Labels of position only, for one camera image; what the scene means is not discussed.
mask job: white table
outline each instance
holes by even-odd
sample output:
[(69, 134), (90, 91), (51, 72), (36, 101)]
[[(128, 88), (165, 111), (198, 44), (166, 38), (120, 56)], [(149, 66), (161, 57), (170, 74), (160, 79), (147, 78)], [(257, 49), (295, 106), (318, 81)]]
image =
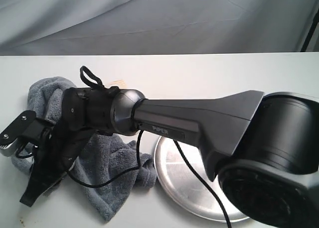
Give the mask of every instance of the white table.
[[(0, 130), (25, 109), (29, 86), (37, 80), (63, 76), (84, 87), (79, 78), (82, 65), (105, 84), (124, 80), (129, 88), (142, 91), (148, 98), (208, 99), (245, 90), (291, 91), (319, 97), (319, 53), (0, 57)], [(145, 133), (141, 151), (152, 153), (157, 138)], [(226, 227), (184, 211), (158, 183), (149, 191), (134, 189), (108, 224), (70, 179), (65, 179), (49, 198), (39, 198), (32, 208), (19, 203), (26, 185), (27, 177), (13, 167), (9, 158), (0, 156), (1, 228), (21, 228), (20, 220), (27, 228)], [(248, 220), (233, 227), (268, 226)]]

